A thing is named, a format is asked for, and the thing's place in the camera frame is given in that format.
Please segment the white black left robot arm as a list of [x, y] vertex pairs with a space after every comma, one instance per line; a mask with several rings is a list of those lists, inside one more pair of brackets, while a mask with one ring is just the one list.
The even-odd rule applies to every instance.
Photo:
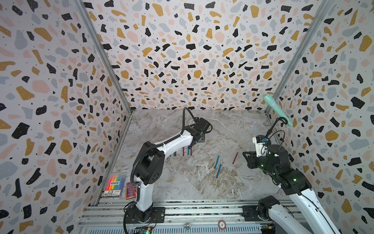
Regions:
[[213, 130], [213, 126], [204, 118], [185, 126], [183, 130], [171, 138], [159, 142], [145, 142], [136, 157], [130, 182], [137, 188], [134, 211], [139, 216], [151, 212], [153, 207], [153, 187], [161, 177], [165, 159], [183, 148], [190, 148]]

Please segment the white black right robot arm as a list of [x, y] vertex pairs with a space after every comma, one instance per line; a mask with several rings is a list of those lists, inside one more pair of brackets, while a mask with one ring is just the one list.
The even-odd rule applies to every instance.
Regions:
[[[249, 169], [260, 169], [270, 176], [298, 207], [314, 234], [338, 234], [339, 230], [322, 207], [306, 176], [291, 167], [289, 154], [282, 146], [263, 145], [260, 151], [243, 152]], [[272, 220], [288, 234], [307, 234], [309, 231], [300, 224], [273, 196], [258, 202], [255, 212], [263, 221]]]

